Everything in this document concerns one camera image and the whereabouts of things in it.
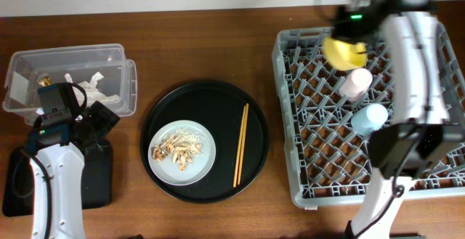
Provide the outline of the white napkin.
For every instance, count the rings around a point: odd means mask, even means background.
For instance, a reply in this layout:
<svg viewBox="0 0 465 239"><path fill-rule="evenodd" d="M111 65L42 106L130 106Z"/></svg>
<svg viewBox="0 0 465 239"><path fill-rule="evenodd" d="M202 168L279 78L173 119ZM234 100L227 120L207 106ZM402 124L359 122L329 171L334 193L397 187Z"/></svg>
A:
<svg viewBox="0 0 465 239"><path fill-rule="evenodd" d="M73 83L73 79L69 73L66 73L64 77L68 83ZM96 101L104 103L104 102L115 102L119 99L119 96L116 94L106 96L97 89L97 83L101 79L104 79L104 76L100 72L96 72L91 77L90 82L82 81L81 83L78 83L78 85L82 87L86 92L86 96L87 96L86 106L91 106ZM78 104L82 105L84 102L84 95L76 87L73 87L73 90L75 92Z"/></svg>

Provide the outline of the yellow bowl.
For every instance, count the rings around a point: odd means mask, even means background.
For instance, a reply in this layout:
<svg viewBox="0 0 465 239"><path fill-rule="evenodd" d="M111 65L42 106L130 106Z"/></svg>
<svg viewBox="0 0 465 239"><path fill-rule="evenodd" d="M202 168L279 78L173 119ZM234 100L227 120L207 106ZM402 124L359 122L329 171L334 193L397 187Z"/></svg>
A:
<svg viewBox="0 0 465 239"><path fill-rule="evenodd" d="M323 54L337 70L353 70L364 67L368 55L364 43L350 44L327 36L323 39Z"/></svg>

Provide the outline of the pink cup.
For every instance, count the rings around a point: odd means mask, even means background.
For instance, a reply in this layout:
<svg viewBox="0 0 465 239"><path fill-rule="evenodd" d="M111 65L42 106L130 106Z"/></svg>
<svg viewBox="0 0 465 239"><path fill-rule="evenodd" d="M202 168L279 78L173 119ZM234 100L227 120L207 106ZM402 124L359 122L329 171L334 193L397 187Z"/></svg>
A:
<svg viewBox="0 0 465 239"><path fill-rule="evenodd" d="M339 88L341 96L350 102L357 102L368 90L373 80L371 72L365 68L354 69Z"/></svg>

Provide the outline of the brown snack wrapper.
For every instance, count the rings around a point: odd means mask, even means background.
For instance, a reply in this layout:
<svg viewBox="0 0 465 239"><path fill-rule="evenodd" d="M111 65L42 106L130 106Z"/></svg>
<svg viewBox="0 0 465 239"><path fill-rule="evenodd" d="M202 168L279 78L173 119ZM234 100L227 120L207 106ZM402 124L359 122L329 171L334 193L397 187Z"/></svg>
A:
<svg viewBox="0 0 465 239"><path fill-rule="evenodd" d="M42 76L42 77L38 78L37 83L40 86L51 86L52 85L52 80L51 80L51 78L49 76Z"/></svg>

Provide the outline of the grey plate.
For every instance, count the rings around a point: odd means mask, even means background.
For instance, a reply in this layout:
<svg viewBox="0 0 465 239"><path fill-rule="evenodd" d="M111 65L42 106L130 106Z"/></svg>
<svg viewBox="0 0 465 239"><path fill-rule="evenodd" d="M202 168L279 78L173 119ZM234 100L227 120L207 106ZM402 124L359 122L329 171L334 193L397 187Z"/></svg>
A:
<svg viewBox="0 0 465 239"><path fill-rule="evenodd" d="M180 171L177 164L172 163L170 158L157 162L150 155L155 144L161 141L162 136L174 132L176 129L187 129L202 137L203 148L201 154L196 156L194 163L188 164L184 171ZM161 127L152 136L147 149L150 173L154 174L163 183L174 186L191 185L204 178L214 165L215 158L216 144L209 130L197 122L187 120L174 121Z"/></svg>

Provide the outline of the food scraps pile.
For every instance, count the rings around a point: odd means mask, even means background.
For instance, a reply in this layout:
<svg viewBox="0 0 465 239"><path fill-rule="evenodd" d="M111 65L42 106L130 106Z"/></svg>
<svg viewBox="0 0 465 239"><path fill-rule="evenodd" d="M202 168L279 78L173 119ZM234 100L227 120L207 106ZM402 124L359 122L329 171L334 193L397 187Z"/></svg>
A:
<svg viewBox="0 0 465 239"><path fill-rule="evenodd" d="M194 163L194 158L201 154L202 137L187 129L176 129L156 143L150 155L153 160L162 162L167 158L177 164L180 171L184 171L188 164Z"/></svg>

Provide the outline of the blue cup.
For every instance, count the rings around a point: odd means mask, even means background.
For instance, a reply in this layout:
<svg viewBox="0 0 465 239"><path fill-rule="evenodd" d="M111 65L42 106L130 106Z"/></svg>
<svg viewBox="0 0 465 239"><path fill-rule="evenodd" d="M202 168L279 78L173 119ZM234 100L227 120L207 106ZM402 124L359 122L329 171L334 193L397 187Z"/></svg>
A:
<svg viewBox="0 0 465 239"><path fill-rule="evenodd" d="M380 104L370 104L357 111L351 118L352 128L361 136L379 130L388 119L387 109Z"/></svg>

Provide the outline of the wooden chopstick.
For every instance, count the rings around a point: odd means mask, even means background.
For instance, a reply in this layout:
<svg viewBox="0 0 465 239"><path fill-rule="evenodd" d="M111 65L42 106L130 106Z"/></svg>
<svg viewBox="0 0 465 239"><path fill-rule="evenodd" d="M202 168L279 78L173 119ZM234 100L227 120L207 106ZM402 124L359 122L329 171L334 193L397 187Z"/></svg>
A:
<svg viewBox="0 0 465 239"><path fill-rule="evenodd" d="M244 121L245 121L245 117L246 117L246 108L247 108L247 105L244 105L243 115L242 115L242 119L241 119L241 123L240 123L238 148L237 148L236 159L235 159L235 171L234 171L234 178L233 178L233 185L232 185L234 188L236 188L236 186L237 186L238 167L239 167L239 160L240 160L240 151L241 151L241 144L242 144L243 127L244 127Z"/></svg>
<svg viewBox="0 0 465 239"><path fill-rule="evenodd" d="M245 143L246 143L246 131L247 131L247 124L248 124L248 110L249 110L249 104L246 103L244 107L244 113L243 113L243 122L242 122L242 129L241 129L241 138L240 138L240 149L238 152L238 173L237 173L237 180L236 180L236 185L240 185L241 183L241 177L242 177L242 170L243 170L243 157L244 157L244 151L245 151Z"/></svg>

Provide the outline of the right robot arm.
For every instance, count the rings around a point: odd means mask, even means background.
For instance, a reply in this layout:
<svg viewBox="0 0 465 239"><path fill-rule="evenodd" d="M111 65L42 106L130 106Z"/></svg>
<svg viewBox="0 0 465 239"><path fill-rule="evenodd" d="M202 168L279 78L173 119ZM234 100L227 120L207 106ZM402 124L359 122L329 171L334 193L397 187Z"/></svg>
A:
<svg viewBox="0 0 465 239"><path fill-rule="evenodd" d="M368 141L371 180L346 238L388 238L408 192L464 141L464 117L450 116L440 88L433 8L433 0L350 0L323 42L327 61L346 70L367 60L364 46L380 33L393 64L392 120Z"/></svg>

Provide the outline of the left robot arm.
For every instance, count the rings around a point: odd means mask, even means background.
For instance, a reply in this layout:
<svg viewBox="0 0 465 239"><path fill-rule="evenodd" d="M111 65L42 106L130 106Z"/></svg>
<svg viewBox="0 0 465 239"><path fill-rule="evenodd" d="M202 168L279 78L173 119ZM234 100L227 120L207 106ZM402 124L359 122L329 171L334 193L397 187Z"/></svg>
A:
<svg viewBox="0 0 465 239"><path fill-rule="evenodd" d="M33 172L32 238L85 238L83 210L111 202L113 148L106 135L120 118L101 102L79 116L40 115L25 154Z"/></svg>

